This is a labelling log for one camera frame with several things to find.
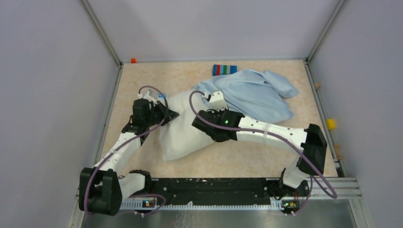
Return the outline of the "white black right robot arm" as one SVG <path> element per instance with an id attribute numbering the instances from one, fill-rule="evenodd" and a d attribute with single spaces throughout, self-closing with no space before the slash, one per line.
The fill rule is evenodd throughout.
<path id="1" fill-rule="evenodd" d="M 261 122 L 235 111 L 201 110 L 192 126 L 218 143 L 229 140 L 256 142 L 295 153 L 298 158 L 284 169 L 278 183 L 279 191 L 285 196 L 291 196 L 310 176 L 325 179 L 327 141 L 316 124 L 290 128 Z"/>

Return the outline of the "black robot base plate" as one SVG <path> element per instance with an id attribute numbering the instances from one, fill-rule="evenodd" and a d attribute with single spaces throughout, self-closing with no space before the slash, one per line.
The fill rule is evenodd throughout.
<path id="1" fill-rule="evenodd" d="M 306 180 L 295 189 L 278 178 L 159 178 L 147 180 L 130 199 L 144 199 L 141 209 L 281 208 L 308 193 Z"/>

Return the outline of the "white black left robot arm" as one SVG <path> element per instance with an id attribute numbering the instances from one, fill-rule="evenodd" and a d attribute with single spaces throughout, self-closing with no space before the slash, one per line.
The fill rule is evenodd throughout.
<path id="1" fill-rule="evenodd" d="M 147 136 L 179 116 L 179 113 L 153 98 L 134 100 L 132 115 L 118 140 L 105 157 L 92 168 L 84 168 L 79 178 L 79 209 L 86 213 L 114 216 L 124 199 L 134 193 L 147 196 L 152 183 L 147 173 L 135 171 L 123 178 L 119 173 Z"/>

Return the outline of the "white pillow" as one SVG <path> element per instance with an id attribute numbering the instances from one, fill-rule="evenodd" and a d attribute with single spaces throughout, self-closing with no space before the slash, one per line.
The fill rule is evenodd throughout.
<path id="1" fill-rule="evenodd" d="M 179 116 L 160 128 L 159 142 L 165 162 L 180 159 L 213 144 L 211 137 L 192 126 L 196 117 L 189 102 L 192 92 L 192 89 L 183 91 L 167 100 L 169 109 Z"/>

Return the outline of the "light blue pillowcase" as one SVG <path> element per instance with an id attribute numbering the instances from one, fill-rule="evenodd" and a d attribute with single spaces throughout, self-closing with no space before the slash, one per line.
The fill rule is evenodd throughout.
<path id="1" fill-rule="evenodd" d="M 204 93 L 222 91 L 231 111 L 272 124 L 294 117 L 285 100 L 299 94 L 284 76 L 268 70 L 259 72 L 252 69 L 213 76 L 193 88 Z"/>

